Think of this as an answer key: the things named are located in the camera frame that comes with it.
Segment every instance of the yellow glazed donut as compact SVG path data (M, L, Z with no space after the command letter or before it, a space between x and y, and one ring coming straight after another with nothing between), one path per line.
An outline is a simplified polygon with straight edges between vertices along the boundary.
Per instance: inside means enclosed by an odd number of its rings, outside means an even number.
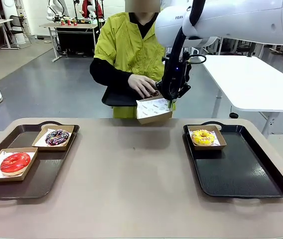
M204 129L192 133L192 141L199 146L211 146L215 141L215 136Z

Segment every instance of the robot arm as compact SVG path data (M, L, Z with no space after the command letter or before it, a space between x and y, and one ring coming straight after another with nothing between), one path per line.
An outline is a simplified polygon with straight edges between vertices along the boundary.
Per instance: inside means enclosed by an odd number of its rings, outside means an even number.
M90 12L89 17L90 17L90 19L95 19L96 18L95 0L89 0L89 2L92 4L92 5L87 6L87 10Z
M212 44L217 36L283 45L283 0L194 0L192 6L167 7L157 17L155 34L161 45L173 46L157 85L172 101L190 89L183 80L188 56L179 59L183 47Z
M62 16L65 12L65 8L60 0L48 0L47 6L47 16L46 19L49 21L54 21L56 16Z

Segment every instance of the cardboard box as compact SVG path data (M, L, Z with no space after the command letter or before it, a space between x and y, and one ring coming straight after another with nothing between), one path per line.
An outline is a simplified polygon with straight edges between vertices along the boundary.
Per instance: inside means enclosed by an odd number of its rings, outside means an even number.
M36 159L37 156L37 148L7 148L7 149L2 149L0 151L0 155L2 154L2 152L6 152L6 153L34 153L34 156L31 158L30 163L28 164L28 166L26 167L25 171L21 174L21 175L16 175L16 176L5 176L2 175L3 177L0 178L0 182L7 182L7 181L23 181L24 178L26 177L28 171L30 170L33 162Z
M163 96L152 97L152 98L141 100L138 102L149 102L152 100L160 100L160 99L163 99L163 103L165 104L166 99L164 99ZM141 110L139 109L139 107L137 107L137 119L141 124L147 124L147 123L157 122L157 121L164 121L164 120L168 120L172 118L172 109L169 109L169 111L167 111L166 113L158 114L158 115L150 116L150 117L141 117L139 116L141 115L140 112Z
M199 146L193 142L195 150L221 150L227 146L225 139L223 138L222 134L220 133L219 129L215 125L192 125L188 126L189 131L196 131L205 129L207 131L215 131L217 135L217 139L219 140L220 146Z
M58 130L63 129L70 133L70 136L68 139L61 145L55 145L55 146L36 146L36 143L44 136L49 129ZM38 134L36 139L34 140L32 146L37 147L38 150L58 150L58 151L65 151L67 148L67 144L71 138L72 132L74 130L74 125L46 125L42 128L41 132Z

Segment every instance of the black serving tray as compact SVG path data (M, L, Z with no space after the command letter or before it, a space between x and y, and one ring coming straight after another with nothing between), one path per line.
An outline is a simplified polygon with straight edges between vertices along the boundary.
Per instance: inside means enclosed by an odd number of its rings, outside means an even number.
M54 121L17 126L1 143L5 148L32 147L45 124L62 125ZM36 199L50 192L79 130L75 125L65 151L38 151L37 157L23 181L0 182L0 200Z
M135 107L137 106L136 101L140 100L142 98L130 87L123 89L107 87L102 98L103 104L111 107Z
M283 176L241 125L217 124L227 146L223 150L195 151L188 126L187 147L202 190L209 196L229 198L283 198Z

